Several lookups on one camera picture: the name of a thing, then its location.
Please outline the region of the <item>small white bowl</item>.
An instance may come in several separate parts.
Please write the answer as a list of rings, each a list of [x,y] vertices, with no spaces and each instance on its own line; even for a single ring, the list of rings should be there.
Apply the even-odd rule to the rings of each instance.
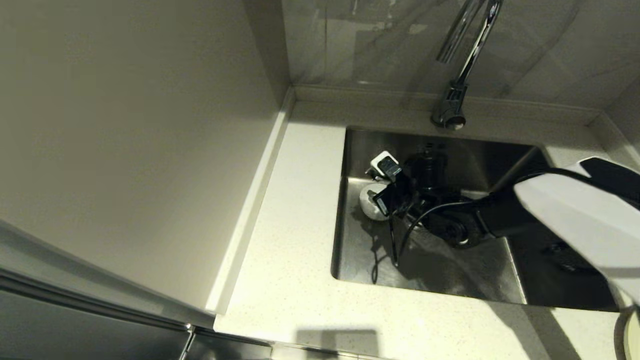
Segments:
[[[373,221],[384,221],[391,212],[389,185],[370,183],[359,192],[359,207]]]

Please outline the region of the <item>beige plastic plate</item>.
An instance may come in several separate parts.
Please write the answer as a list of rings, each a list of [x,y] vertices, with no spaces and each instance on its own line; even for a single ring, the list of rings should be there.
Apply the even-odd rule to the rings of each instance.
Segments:
[[[640,360],[640,311],[633,310],[622,331],[623,360]]]

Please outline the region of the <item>stainless steel sink basin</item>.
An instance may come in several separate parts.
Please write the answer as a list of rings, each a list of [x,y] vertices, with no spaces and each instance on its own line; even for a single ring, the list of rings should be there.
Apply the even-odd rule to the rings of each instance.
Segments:
[[[565,271],[544,255],[543,249],[557,241],[545,228],[459,249],[417,227],[396,263],[391,257],[391,237],[400,240],[412,216],[395,218],[395,233],[391,234],[388,221],[368,218],[359,205],[361,190],[375,183],[370,161],[382,151],[391,153],[400,164],[414,153],[445,154],[450,185],[473,199],[522,174],[550,167],[544,153],[532,145],[348,129],[330,269],[334,278],[494,302],[618,310],[603,276]]]

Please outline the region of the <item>chrome kitchen faucet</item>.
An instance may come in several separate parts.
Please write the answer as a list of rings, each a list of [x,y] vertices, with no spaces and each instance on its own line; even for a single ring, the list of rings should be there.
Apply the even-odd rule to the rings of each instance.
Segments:
[[[498,21],[504,2],[505,0],[465,0],[458,11],[436,58],[439,63],[447,64],[453,59],[470,25],[479,13],[480,7],[486,7],[473,45],[458,71],[458,75],[449,82],[448,88],[432,112],[430,121],[436,127],[457,131],[466,125],[467,119],[464,115],[463,104],[469,88],[468,80]]]

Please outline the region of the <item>white edge trim strip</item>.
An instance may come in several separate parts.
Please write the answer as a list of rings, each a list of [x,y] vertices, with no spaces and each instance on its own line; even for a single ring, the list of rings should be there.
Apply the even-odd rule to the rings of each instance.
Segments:
[[[275,118],[269,139],[238,215],[230,243],[224,253],[222,264],[206,301],[205,311],[208,313],[225,314],[230,305],[296,101],[295,87],[290,86]]]

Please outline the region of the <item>tall beige cabinet side panel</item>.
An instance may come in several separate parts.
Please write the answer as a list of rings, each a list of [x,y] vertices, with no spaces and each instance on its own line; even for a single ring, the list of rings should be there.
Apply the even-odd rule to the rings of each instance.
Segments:
[[[290,85],[282,0],[0,0],[0,227],[216,316]]]

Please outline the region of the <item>metal door trim strip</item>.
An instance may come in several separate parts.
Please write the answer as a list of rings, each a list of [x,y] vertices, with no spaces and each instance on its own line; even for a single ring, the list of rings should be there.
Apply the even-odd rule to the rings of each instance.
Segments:
[[[112,304],[78,292],[34,280],[7,269],[0,269],[0,291],[10,292],[29,299],[62,306],[80,312],[134,322],[146,326],[162,328],[178,332],[192,332],[194,325],[156,316],[148,312],[130,309],[126,306]]]

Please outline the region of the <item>grey glossy cabinet door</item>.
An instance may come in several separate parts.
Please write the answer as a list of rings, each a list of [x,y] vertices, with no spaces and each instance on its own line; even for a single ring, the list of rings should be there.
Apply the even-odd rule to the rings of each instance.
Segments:
[[[0,276],[0,360],[270,360],[272,350]]]

